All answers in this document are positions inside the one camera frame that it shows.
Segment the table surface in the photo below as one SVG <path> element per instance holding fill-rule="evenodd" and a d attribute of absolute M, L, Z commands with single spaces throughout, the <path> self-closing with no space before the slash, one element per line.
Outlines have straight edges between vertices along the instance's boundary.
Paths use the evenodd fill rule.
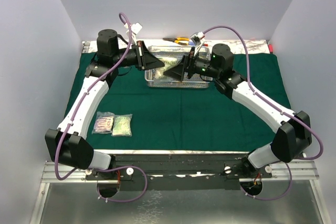
<path fill-rule="evenodd" d="M 145 39 L 144 41 L 147 46 L 178 46 L 159 39 Z M 228 44 L 237 54 L 235 69 L 245 74 L 245 56 L 239 54 L 244 51 L 241 42 L 237 40 L 207 41 L 210 49 L 212 45 L 219 42 Z M 248 51 L 253 54 L 251 56 L 251 78 L 254 84 L 278 103 L 286 107 L 290 106 L 282 85 L 276 56 L 265 54 L 268 52 L 266 41 L 247 41 L 246 44 Z M 95 41 L 91 41 L 85 47 L 88 52 L 97 50 Z M 92 55 L 82 55 L 68 108 L 77 97 L 76 91 L 81 88 L 82 75 Z M 91 122 L 87 141 L 96 149 L 251 151 L 269 143 L 274 136 L 262 120 L 248 109 L 220 95 L 213 85 L 207 90 L 149 88 L 145 84 L 143 73 L 136 70 L 116 79 L 97 111 L 110 111 L 115 114 L 133 113 L 131 125 L 133 136 L 112 138 L 109 134 L 91 134 L 93 126 Z M 193 125 L 202 127 L 194 129 Z M 227 129 L 225 141 L 219 141 L 217 138 L 223 137 L 220 132 L 223 125 Z"/>
<path fill-rule="evenodd" d="M 165 41 L 163 39 L 144 39 L 143 40 L 146 46 L 179 46 L 176 43 Z M 262 40 L 244 40 L 248 53 L 249 54 L 269 54 L 269 49 L 267 46 L 267 42 Z M 208 48 L 211 50 L 212 47 L 217 43 L 224 43 L 227 44 L 231 52 L 234 54 L 244 54 L 245 50 L 243 44 L 240 40 L 207 40 Z M 126 44 L 119 40 L 119 47 L 124 48 Z M 96 52 L 97 51 L 97 41 L 83 41 L 83 51 L 82 52 Z"/>
<path fill-rule="evenodd" d="M 267 181 L 260 194 L 274 197 L 288 181 Z M 121 192 L 133 198 L 139 192 Z M 247 198 L 240 190 L 147 191 L 137 201 L 120 204 L 97 199 L 95 184 L 51 184 L 41 223 L 323 223 L 308 180 L 293 182 L 279 200 Z"/>

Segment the green mat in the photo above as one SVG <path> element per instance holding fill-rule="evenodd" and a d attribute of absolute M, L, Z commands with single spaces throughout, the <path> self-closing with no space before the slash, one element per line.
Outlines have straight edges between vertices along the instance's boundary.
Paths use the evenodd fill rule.
<path fill-rule="evenodd" d="M 82 86 L 93 54 L 82 54 L 67 112 Z M 276 102 L 290 107 L 275 55 L 250 55 L 251 80 Z M 246 75 L 245 55 L 236 55 L 234 69 Z M 146 85 L 144 72 L 134 67 L 117 77 L 97 111 L 133 114 L 132 137 L 91 134 L 95 149 L 251 151 L 271 142 L 272 130 L 247 108 L 221 95 L 214 84 L 208 89 L 158 89 Z"/>

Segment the wire mesh tray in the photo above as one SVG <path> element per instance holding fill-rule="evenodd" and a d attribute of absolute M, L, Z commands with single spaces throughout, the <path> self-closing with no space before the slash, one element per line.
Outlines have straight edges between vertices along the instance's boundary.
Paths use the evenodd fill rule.
<path fill-rule="evenodd" d="M 184 55 L 190 52 L 191 47 L 171 47 L 171 46 L 149 46 L 148 50 L 154 56 L 172 57 L 177 58 L 177 61 L 181 61 Z M 199 52 L 199 57 L 210 60 L 210 53 L 207 47 L 202 47 Z M 198 74 L 194 74 L 190 79 L 187 78 L 187 73 L 184 75 L 182 82 L 167 78 L 165 81 L 155 82 L 155 69 L 145 71 L 145 80 L 149 87 L 154 88 L 192 88 L 192 89 L 206 89 L 209 87 L 209 81 L 212 81 L 211 77 L 203 77 L 202 80 Z"/>

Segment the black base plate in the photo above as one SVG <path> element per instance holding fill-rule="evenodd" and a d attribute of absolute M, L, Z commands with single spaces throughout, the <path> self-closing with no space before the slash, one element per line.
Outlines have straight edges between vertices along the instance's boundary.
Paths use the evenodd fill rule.
<path fill-rule="evenodd" d="M 116 155 L 115 165 L 138 166 L 145 171 L 148 178 L 148 190 L 206 190 L 226 189 L 239 190 L 239 179 L 246 178 L 240 170 L 240 160 L 244 154 L 190 154 L 190 155 Z M 224 167 L 231 167 L 230 174 L 224 173 Z M 264 167 L 251 175 L 255 178 L 258 172 L 263 178 L 271 177 Z M 141 191 L 144 187 L 143 175 L 134 170 L 132 176 L 123 169 L 120 190 Z M 87 180 L 117 179 L 116 174 L 92 173 Z"/>

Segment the white connector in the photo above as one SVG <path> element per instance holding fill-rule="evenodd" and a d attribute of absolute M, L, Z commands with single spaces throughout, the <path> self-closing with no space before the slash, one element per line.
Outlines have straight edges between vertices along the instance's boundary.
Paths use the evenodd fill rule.
<path fill-rule="evenodd" d="M 126 173 L 127 173 L 127 175 L 131 176 L 134 173 L 133 168 L 131 168 L 131 167 L 127 168 Z"/>
<path fill-rule="evenodd" d="M 195 44 L 195 54 L 197 54 L 201 47 L 204 45 L 205 43 L 205 35 L 203 32 L 198 32 L 193 34 L 190 39 L 192 40 L 192 42 Z"/>
<path fill-rule="evenodd" d="M 127 25 L 127 23 L 124 24 L 124 27 L 127 29 L 126 34 L 127 34 L 127 36 L 128 36 L 129 33 L 130 33 L 130 30 L 128 29 L 128 25 Z M 134 44 L 136 44 L 136 43 L 137 43 L 137 37 L 136 37 L 136 35 L 137 35 L 137 34 L 140 32 L 140 30 L 142 29 L 142 25 L 140 25 L 140 23 L 137 22 L 137 23 L 131 25 L 131 29 L 132 29 L 132 39 L 133 39 L 133 41 L 134 41 Z"/>

